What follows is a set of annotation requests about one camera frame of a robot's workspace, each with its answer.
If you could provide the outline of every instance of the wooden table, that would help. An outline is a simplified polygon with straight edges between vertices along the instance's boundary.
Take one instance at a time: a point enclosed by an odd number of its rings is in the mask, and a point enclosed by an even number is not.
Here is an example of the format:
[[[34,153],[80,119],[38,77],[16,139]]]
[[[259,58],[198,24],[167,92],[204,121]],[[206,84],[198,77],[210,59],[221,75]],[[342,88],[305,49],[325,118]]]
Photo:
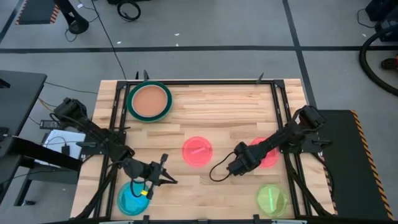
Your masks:
[[[117,81],[102,81],[94,110],[93,121],[102,128],[109,127]],[[306,104],[299,79],[285,80],[291,113]],[[169,155],[165,164],[177,185],[157,187],[150,206],[136,217],[123,215],[117,206],[119,189],[128,176],[118,172],[113,202],[112,220],[188,219],[252,219],[253,214],[268,218],[259,210],[256,193],[263,184],[278,184],[289,198],[282,218],[293,218],[289,185],[283,155],[271,168],[257,168],[244,176],[230,177],[224,182],[212,182],[210,169],[232,152],[238,142],[249,144],[254,138],[268,137],[277,130],[277,120],[270,85],[170,85],[174,103],[170,113],[156,123],[142,123],[129,113],[126,118],[126,144],[132,147],[135,159],[158,162],[163,153]],[[123,92],[119,102],[122,105]],[[282,107],[282,97],[278,92]],[[116,119],[119,124],[120,113]],[[182,145],[192,136],[207,138],[213,147],[213,157],[204,167],[189,166],[182,157]],[[311,155],[302,154],[307,186],[330,213],[334,213],[323,166]],[[214,178],[227,174],[231,156],[214,171]],[[78,215],[98,188],[103,156],[94,156],[84,163],[80,172],[71,217]],[[301,191],[296,187],[300,212],[304,214]],[[108,193],[104,193],[101,215],[105,214]]]

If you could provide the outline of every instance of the orange striped edge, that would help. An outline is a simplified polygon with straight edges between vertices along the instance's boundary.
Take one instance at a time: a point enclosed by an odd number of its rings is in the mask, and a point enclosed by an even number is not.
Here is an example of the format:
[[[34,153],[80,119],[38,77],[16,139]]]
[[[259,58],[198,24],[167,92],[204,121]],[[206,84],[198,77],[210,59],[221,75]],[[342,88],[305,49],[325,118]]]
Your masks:
[[[19,25],[19,19],[21,18],[22,12],[24,11],[27,2],[28,2],[28,0],[26,0],[26,1],[22,4],[21,10],[19,11],[18,18],[17,18],[17,20],[15,21],[15,25]]]
[[[352,112],[352,114],[354,116],[355,123],[356,123],[356,125],[358,127],[358,132],[359,132],[359,135],[361,136],[363,148],[365,149],[365,153],[368,156],[369,165],[371,166],[371,169],[373,171],[374,179],[375,179],[376,184],[377,184],[377,186],[379,188],[379,192],[380,192],[380,195],[381,195],[381,200],[384,202],[384,207],[387,210],[387,216],[391,220],[394,220],[394,216],[392,215],[392,211],[391,211],[390,205],[388,203],[388,200],[387,200],[387,197],[386,197],[386,193],[385,193],[385,191],[383,189],[383,186],[381,185],[381,181],[380,181],[380,177],[379,177],[379,174],[377,172],[377,169],[376,169],[376,165],[375,165],[375,163],[373,161],[372,154],[371,154],[371,152],[369,150],[368,142],[365,139],[365,135],[363,133],[363,130],[362,130],[362,127],[361,127],[361,123],[359,122],[358,115],[353,110],[351,110],[351,112]]]
[[[323,156],[320,156],[319,158],[320,158],[323,162],[325,162],[325,158],[324,158]],[[329,193],[330,193],[330,196],[331,196],[332,187],[331,187],[330,175],[329,175],[328,170],[326,169],[325,166],[323,166],[323,171],[325,172],[326,182],[328,183]],[[333,200],[333,198],[331,199],[331,202],[333,202],[333,208],[335,209],[335,215],[338,215],[336,203],[335,203],[335,201]]]
[[[60,13],[60,9],[58,8],[57,5],[55,5],[54,10],[52,11],[52,15],[50,18],[50,24],[53,24],[55,20],[57,19],[58,13]]]

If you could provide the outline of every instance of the black desk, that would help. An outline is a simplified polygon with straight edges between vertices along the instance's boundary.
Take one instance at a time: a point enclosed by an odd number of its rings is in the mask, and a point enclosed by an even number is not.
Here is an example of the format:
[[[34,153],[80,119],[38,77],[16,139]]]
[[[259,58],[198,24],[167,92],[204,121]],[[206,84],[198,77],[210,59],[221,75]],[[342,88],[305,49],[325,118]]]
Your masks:
[[[0,127],[8,128],[9,135],[19,135],[43,89],[46,78],[46,75],[39,73],[0,70],[0,79],[11,85],[10,88],[0,88]],[[30,141],[6,137],[0,142],[0,203],[18,167],[32,169],[35,165],[34,159],[75,171],[79,171],[81,166],[81,161],[77,159]]]

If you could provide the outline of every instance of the gray floor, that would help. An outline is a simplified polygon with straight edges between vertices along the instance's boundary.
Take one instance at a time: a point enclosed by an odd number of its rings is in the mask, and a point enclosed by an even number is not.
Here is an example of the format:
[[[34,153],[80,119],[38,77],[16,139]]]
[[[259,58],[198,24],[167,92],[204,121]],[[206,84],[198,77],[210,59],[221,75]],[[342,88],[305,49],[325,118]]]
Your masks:
[[[89,0],[82,0],[91,7]],[[76,7],[77,0],[71,0]],[[374,30],[356,22],[356,11],[369,0],[289,0],[301,46],[359,46]],[[0,3],[0,29],[5,25],[17,0]],[[95,2],[115,47],[179,47],[268,45],[293,46],[292,36],[280,0],[152,0],[140,2],[142,17],[133,23],[122,21],[115,6],[105,0]],[[78,9],[88,20],[93,11]],[[59,15],[55,24],[17,26],[12,23],[0,49],[107,48],[109,41],[100,22],[69,43],[63,33],[67,26]],[[389,45],[376,41],[374,45]],[[369,52],[368,61],[381,78],[398,86],[396,72],[384,72],[379,62],[396,52]],[[146,69],[151,78],[301,78],[294,51],[224,50],[199,52],[119,52],[128,78]],[[376,162],[392,211],[398,218],[398,177],[396,160],[398,128],[397,98],[378,88],[364,75],[358,52],[303,52],[315,100],[320,109],[351,109],[358,112],[370,150]],[[40,72],[48,82],[80,90],[97,91],[100,80],[122,79],[113,53],[0,54],[1,70]],[[77,98],[92,114],[95,95],[76,93],[45,85],[40,96],[50,104],[65,97]],[[30,117],[48,118],[40,104]],[[21,136],[41,140],[44,131],[28,120]],[[27,172],[19,169],[18,174]],[[33,207],[13,207],[22,183],[12,183],[0,206],[0,223],[40,223],[66,220],[75,193],[74,185],[34,182],[27,198]]]

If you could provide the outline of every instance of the blue bowl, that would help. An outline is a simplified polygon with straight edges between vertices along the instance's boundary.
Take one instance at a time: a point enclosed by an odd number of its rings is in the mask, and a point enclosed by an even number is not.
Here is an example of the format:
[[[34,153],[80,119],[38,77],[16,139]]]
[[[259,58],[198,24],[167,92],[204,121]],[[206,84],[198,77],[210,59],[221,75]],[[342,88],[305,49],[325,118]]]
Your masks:
[[[134,183],[133,191],[135,195],[140,195],[141,190],[144,189],[144,183]],[[120,212],[125,215],[134,216],[139,215],[149,205],[149,199],[145,195],[135,197],[131,193],[130,182],[127,182],[119,191],[118,195],[118,207]]]

